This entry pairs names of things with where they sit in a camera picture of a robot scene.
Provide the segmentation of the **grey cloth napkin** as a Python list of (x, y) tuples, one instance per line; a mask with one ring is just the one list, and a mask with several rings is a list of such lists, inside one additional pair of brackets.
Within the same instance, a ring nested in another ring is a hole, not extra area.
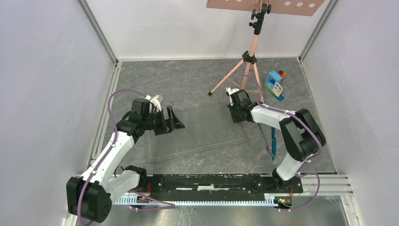
[(185, 128), (143, 136), (147, 163), (155, 163), (247, 141), (243, 127), (234, 123), (227, 104), (216, 103), (175, 111)]

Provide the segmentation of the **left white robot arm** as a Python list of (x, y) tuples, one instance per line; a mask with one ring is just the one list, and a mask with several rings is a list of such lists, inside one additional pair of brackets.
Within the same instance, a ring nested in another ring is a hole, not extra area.
[(66, 183), (67, 209), (81, 219), (102, 223), (112, 204), (130, 190), (148, 188), (146, 169), (129, 165), (119, 176), (114, 172), (122, 158), (146, 131), (154, 135), (184, 129), (172, 106), (162, 109), (149, 98), (137, 98), (131, 109), (114, 125), (114, 132), (99, 158), (79, 177)]

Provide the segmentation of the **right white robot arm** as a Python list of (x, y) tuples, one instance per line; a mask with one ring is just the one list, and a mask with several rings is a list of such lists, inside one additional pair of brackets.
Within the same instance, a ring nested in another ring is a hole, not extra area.
[(287, 154), (273, 171), (271, 184), (277, 192), (286, 191), (303, 164), (319, 154), (327, 143), (313, 115), (307, 109), (289, 111), (252, 102), (243, 89), (227, 87), (226, 94), (233, 122), (265, 124), (281, 131)]

